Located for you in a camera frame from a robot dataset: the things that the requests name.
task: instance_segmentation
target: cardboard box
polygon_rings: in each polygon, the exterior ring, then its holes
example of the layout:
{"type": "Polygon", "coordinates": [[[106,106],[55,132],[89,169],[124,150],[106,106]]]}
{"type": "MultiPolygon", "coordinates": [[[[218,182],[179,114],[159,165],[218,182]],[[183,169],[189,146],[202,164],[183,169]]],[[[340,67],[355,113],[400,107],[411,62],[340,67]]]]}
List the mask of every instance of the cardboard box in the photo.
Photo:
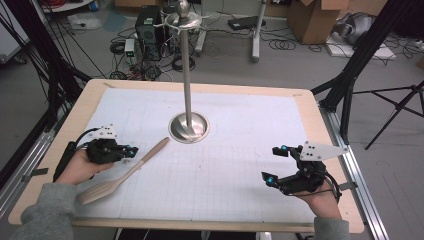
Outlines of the cardboard box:
{"type": "Polygon", "coordinates": [[[161,5],[160,0],[115,0],[117,7],[140,8],[143,5],[161,5]]]}
{"type": "Polygon", "coordinates": [[[378,16],[387,0],[350,0],[347,9],[340,11],[340,17],[346,13],[364,12],[373,16],[378,16]]]}
{"type": "Polygon", "coordinates": [[[293,35],[305,44],[324,44],[349,0],[293,0],[287,24],[293,35]]]}

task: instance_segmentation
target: gray sleeve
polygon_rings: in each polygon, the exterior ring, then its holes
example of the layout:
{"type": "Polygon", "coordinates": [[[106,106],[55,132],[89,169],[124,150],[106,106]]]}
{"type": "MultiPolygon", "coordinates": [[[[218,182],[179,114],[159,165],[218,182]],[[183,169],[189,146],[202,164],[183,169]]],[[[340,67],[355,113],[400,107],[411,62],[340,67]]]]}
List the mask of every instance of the gray sleeve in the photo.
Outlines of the gray sleeve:
{"type": "Polygon", "coordinates": [[[316,217],[314,220],[315,240],[345,240],[350,239],[349,222],[316,217]]]}
{"type": "Polygon", "coordinates": [[[44,184],[37,203],[25,209],[22,226],[10,239],[73,240],[76,189],[70,184],[44,184]]]}

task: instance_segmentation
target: metal frame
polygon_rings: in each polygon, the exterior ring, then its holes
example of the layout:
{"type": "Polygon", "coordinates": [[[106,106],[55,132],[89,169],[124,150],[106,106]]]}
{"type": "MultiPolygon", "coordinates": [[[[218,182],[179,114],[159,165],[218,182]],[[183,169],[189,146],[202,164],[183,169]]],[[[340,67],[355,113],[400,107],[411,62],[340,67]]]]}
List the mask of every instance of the metal frame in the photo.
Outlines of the metal frame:
{"type": "Polygon", "coordinates": [[[417,0],[388,0],[369,31],[359,39],[356,51],[342,72],[311,90],[314,95],[317,95],[330,89],[325,99],[320,101],[320,106],[330,112],[335,112],[337,105],[343,99],[339,131],[345,144],[349,144],[348,127],[355,82],[392,28],[415,1],[417,0]]]}
{"type": "Polygon", "coordinates": [[[377,211],[377,208],[372,200],[367,184],[362,172],[358,166],[355,156],[353,155],[350,145],[345,144],[342,135],[340,134],[340,120],[336,113],[328,112],[321,108],[321,115],[327,125],[328,132],[331,134],[333,141],[342,148],[347,148],[348,153],[340,157],[342,167],[344,168],[348,181],[355,182],[357,188],[352,190],[357,201],[362,206],[363,217],[366,218],[368,227],[376,240],[388,240],[386,229],[377,211]]]}

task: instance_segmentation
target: round metal base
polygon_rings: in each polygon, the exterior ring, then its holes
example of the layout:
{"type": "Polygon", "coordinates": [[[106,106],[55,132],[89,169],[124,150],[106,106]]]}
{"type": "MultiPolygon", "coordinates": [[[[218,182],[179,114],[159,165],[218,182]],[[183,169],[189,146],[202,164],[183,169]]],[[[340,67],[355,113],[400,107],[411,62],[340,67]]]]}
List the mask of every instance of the round metal base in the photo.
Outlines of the round metal base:
{"type": "Polygon", "coordinates": [[[169,133],[182,143],[196,143],[209,133],[208,120],[199,113],[191,113],[191,127],[187,126],[186,113],[180,113],[169,123],[169,133]]]}

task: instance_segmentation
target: black tripod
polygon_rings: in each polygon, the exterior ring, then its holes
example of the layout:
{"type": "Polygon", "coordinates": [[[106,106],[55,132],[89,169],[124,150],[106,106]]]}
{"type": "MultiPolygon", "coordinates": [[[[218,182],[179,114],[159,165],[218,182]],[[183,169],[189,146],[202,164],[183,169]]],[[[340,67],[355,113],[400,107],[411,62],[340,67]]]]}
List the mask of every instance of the black tripod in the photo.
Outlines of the black tripod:
{"type": "Polygon", "coordinates": [[[372,139],[372,141],[368,144],[368,146],[365,147],[365,150],[368,150],[371,145],[377,140],[377,138],[383,133],[383,131],[389,126],[389,124],[395,119],[395,117],[400,113],[402,110],[406,110],[410,113],[413,113],[415,115],[418,115],[422,118],[424,118],[424,97],[423,97],[423,86],[424,86],[424,80],[418,84],[418,86],[412,85],[409,87],[400,87],[400,88],[387,88],[387,89],[379,89],[379,90],[369,90],[369,91],[362,91],[362,92],[354,92],[353,94],[361,94],[361,93],[372,93],[376,95],[377,97],[382,98],[383,100],[386,100],[387,102],[393,104],[395,106],[396,112],[390,117],[390,119],[384,124],[383,128],[377,133],[377,135],[372,139]],[[381,94],[379,92],[387,92],[387,91],[396,91],[396,90],[405,90],[410,89],[411,92],[406,95],[405,98],[403,98],[400,102],[395,102],[381,94]],[[417,111],[414,111],[408,107],[406,107],[406,104],[415,96],[415,94],[420,95],[421,100],[421,109],[422,113],[419,113],[417,111]]]}

